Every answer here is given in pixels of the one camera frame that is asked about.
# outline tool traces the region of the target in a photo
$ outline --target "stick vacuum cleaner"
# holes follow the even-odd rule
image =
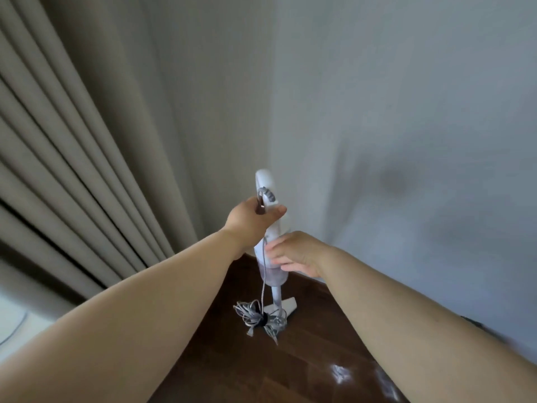
[[[274,206],[278,206],[278,196],[275,183],[269,170],[259,170],[256,172],[256,189],[258,213],[265,213]],[[253,336],[253,329],[263,327],[265,332],[278,343],[278,333],[285,329],[287,317],[296,310],[296,300],[294,297],[281,299],[281,286],[287,281],[289,273],[283,271],[279,264],[272,264],[265,253],[265,245],[278,237],[289,232],[288,216],[282,216],[273,223],[265,232],[265,237],[254,247],[257,263],[263,288],[261,291],[261,303],[254,300],[251,303],[238,302],[234,305],[235,311],[243,319],[244,323],[250,327],[248,335]],[[265,306],[263,297],[265,285],[271,287],[273,302]]]

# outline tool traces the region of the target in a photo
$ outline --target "forearm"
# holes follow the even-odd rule
[[[330,248],[319,271],[365,345],[413,403],[525,402],[535,366],[405,285]]]
[[[82,304],[0,368],[0,400],[147,401],[239,252],[220,231]]]

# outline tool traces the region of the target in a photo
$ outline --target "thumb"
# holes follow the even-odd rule
[[[274,208],[268,210],[267,213],[263,215],[263,219],[267,224],[267,227],[276,222],[279,218],[285,215],[287,208],[284,205],[278,205]]]

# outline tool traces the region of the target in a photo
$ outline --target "curtain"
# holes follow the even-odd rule
[[[3,292],[57,317],[195,242],[180,200],[164,233],[130,166],[39,0],[0,0]]]

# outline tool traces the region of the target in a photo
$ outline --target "dark wood floor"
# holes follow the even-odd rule
[[[188,347],[151,398],[161,402],[406,401],[367,351],[325,285],[291,274],[283,298],[298,309],[276,345],[257,328],[253,337],[232,305],[260,297],[256,261],[229,269]],[[267,304],[272,302],[265,292]]]

